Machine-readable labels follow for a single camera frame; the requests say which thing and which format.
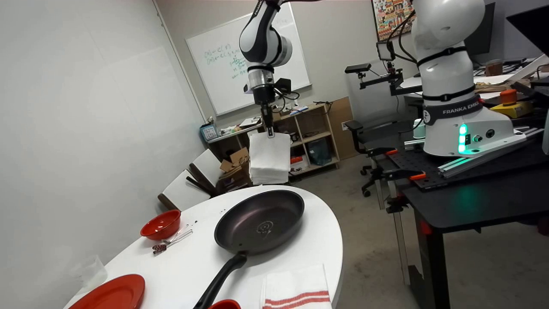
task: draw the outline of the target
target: cardboard box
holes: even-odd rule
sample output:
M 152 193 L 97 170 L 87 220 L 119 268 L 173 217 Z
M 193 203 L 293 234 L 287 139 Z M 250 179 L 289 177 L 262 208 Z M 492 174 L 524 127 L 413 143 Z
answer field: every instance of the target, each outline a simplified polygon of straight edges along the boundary
M 229 162 L 221 162 L 221 177 L 217 182 L 217 191 L 226 193 L 239 187 L 251 186 L 248 177 L 248 153 L 246 148 L 238 150 L 236 153 L 229 155 Z
M 341 124 L 353 120 L 348 98 L 332 102 L 327 117 L 339 153 L 339 160 L 356 156 L 358 153 L 353 144 L 353 136 L 349 134 L 349 131 L 342 131 L 341 127 Z

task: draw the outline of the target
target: black frying pan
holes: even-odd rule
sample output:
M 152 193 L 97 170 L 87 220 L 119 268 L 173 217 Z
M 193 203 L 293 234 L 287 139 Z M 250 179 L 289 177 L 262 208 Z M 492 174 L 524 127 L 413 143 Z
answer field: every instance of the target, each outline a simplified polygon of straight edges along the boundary
M 224 263 L 193 309 L 209 309 L 226 277 L 245 265 L 248 254 L 262 254 L 284 244 L 303 215 L 303 199 L 291 191 L 269 191 L 243 199 L 222 215 L 214 230 L 219 247 L 234 256 Z

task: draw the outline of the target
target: writing on whiteboard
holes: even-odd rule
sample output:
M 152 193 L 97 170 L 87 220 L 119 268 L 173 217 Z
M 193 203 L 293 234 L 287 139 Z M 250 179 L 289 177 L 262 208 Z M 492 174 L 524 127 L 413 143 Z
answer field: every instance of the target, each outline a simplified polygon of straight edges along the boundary
M 241 52 L 229 43 L 205 50 L 203 60 L 207 65 L 226 64 L 229 67 L 231 79 L 238 79 L 246 72 L 246 60 Z

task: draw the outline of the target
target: table leg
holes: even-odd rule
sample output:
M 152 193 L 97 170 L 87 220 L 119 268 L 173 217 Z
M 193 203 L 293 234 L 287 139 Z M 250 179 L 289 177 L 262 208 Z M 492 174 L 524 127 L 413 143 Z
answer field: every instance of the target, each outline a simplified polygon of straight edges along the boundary
M 421 309 L 449 309 L 442 234 L 430 229 L 418 213 L 414 225 L 423 275 L 409 266 L 409 290 Z

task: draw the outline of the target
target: desk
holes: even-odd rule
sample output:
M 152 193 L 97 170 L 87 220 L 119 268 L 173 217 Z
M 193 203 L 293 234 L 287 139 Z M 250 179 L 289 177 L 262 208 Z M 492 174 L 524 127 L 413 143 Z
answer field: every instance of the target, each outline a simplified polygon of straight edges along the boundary
M 215 299 L 236 299 L 241 308 L 260 308 L 260 289 L 267 273 L 324 265 L 330 304 L 336 308 L 342 265 L 337 220 L 322 199 L 286 186 L 239 189 L 185 210 L 183 222 L 197 222 L 190 235 L 159 256 L 152 256 L 149 241 L 137 239 L 106 265 L 107 280 L 126 273 L 143 277 L 145 296 L 140 309 L 193 308 L 212 277 L 231 258 L 212 239 L 221 215 L 248 196 L 274 189 L 293 191 L 303 198 L 305 211 L 298 234 L 272 253 L 250 256 L 243 268 L 226 278 Z
M 549 215 L 547 184 L 549 167 L 541 165 L 430 193 L 397 186 L 414 213 L 423 275 L 414 266 L 408 275 L 420 308 L 449 309 L 442 234 Z

